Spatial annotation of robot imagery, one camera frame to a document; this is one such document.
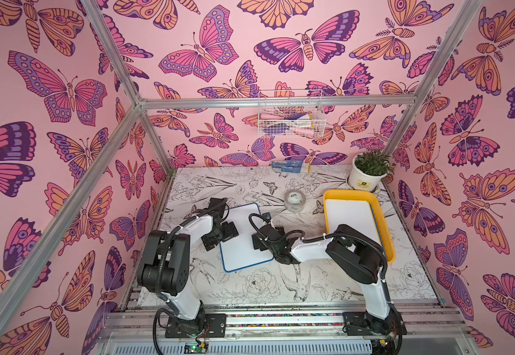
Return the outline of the blue-framed whiteboard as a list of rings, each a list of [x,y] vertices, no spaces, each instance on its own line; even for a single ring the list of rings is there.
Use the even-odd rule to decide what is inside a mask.
[[[268,249],[265,251],[254,249],[252,236],[256,230],[249,222],[249,215],[252,213],[260,213],[256,203],[237,206],[229,210],[226,222],[234,223],[238,236],[230,241],[220,243],[223,269],[226,273],[268,263],[274,259]]]

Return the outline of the potted green plant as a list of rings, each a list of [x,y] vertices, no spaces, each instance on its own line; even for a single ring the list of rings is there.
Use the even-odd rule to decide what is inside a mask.
[[[390,158],[380,150],[356,155],[347,178],[349,187],[354,190],[374,192],[381,180],[394,170]]]

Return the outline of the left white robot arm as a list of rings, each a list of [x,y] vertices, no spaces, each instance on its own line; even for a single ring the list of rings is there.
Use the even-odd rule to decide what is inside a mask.
[[[202,242],[205,250],[238,236],[234,223],[228,222],[226,198],[211,198],[205,209],[199,209],[170,231],[152,230],[147,237],[139,266],[137,283],[164,301],[163,312],[169,325],[187,336],[198,336],[206,324],[204,303],[187,285],[190,275],[191,245]]]

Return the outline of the yellow-framed whiteboard back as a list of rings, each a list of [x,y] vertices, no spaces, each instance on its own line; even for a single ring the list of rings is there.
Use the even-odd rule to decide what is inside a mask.
[[[328,199],[324,211],[327,232],[335,232],[338,226],[346,224],[381,244],[377,223],[368,202]]]

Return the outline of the yellow plastic storage box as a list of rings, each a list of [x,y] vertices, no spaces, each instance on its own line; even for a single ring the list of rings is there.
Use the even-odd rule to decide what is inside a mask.
[[[332,189],[324,192],[326,231],[333,233],[346,224],[378,242],[385,251],[387,262],[396,260],[396,251],[388,224],[377,196],[371,192]]]

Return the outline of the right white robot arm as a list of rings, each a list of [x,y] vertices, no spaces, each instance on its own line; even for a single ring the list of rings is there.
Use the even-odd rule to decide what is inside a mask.
[[[270,251],[276,262],[299,265],[310,260],[332,260],[361,286],[365,312],[346,312],[343,332],[369,335],[385,340],[407,334],[405,323],[389,294],[386,274],[389,268],[385,250],[378,242],[346,224],[334,232],[306,238],[303,230],[283,233],[274,227],[268,213],[249,215],[258,245]]]

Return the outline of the aluminium frame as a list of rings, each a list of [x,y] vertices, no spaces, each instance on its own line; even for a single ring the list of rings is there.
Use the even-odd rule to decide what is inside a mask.
[[[107,146],[101,151],[99,157],[93,163],[89,173],[87,173],[83,181],[77,185],[74,192],[69,196],[67,205],[60,211],[60,213],[53,218],[44,230],[40,241],[37,243],[34,253],[28,257],[28,261],[24,263],[19,273],[13,278],[12,284],[6,288],[4,293],[0,296],[0,336],[4,333],[6,326],[13,319],[18,308],[29,294],[33,282],[44,268],[48,260],[53,256],[54,251],[60,244],[65,229],[69,226],[77,213],[77,210],[83,204],[84,199],[87,198],[93,188],[98,184],[100,178],[104,174],[107,165],[115,157],[118,152],[119,144],[123,141],[125,133],[128,132],[130,127],[140,121],[154,146],[158,158],[163,162],[167,161],[167,156],[163,150],[162,143],[158,140],[150,119],[147,117],[146,111],[148,109],[164,109],[171,108],[227,108],[227,107],[258,107],[259,101],[257,99],[179,99],[179,100],[143,100],[132,84],[131,79],[124,68],[121,56],[116,52],[115,42],[107,29],[100,9],[96,6],[94,1],[84,1],[88,18],[92,25],[97,27],[99,38],[102,44],[107,49],[108,55],[112,60],[115,72],[121,79],[122,84],[127,94],[128,99],[131,101],[131,108],[124,120],[119,124],[114,133],[110,136]],[[406,127],[411,119],[415,117],[424,97],[431,89],[431,85],[438,77],[443,65],[447,62],[447,58],[452,54],[456,44],[463,38],[469,24],[471,23],[474,15],[481,7],[481,1],[465,1],[461,5],[458,14],[454,18],[443,43],[436,54],[433,63],[426,72],[420,82],[417,91],[411,95],[404,96],[385,96],[385,95],[371,95],[371,96],[331,96],[331,97],[307,97],[295,96],[293,98],[270,98],[266,99],[266,104],[269,106],[354,106],[364,104],[406,104],[408,105],[407,111],[404,112],[402,122],[398,132],[392,139],[392,142],[386,147],[386,152],[395,148],[401,135],[405,132]]]

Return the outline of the clear tape roll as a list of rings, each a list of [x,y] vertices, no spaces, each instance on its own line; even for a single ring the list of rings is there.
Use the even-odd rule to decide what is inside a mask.
[[[289,190],[284,195],[285,207],[292,213],[302,212],[305,208],[306,201],[306,195],[297,189]]]

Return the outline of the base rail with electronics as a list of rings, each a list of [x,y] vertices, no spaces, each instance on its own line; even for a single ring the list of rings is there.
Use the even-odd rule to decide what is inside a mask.
[[[210,329],[200,342],[206,354],[476,354],[458,310],[437,300],[399,300],[400,345],[384,346],[359,328],[363,304],[328,302],[305,306],[209,306]],[[99,354],[196,354],[190,338],[152,341],[154,307],[134,307],[107,318]]]

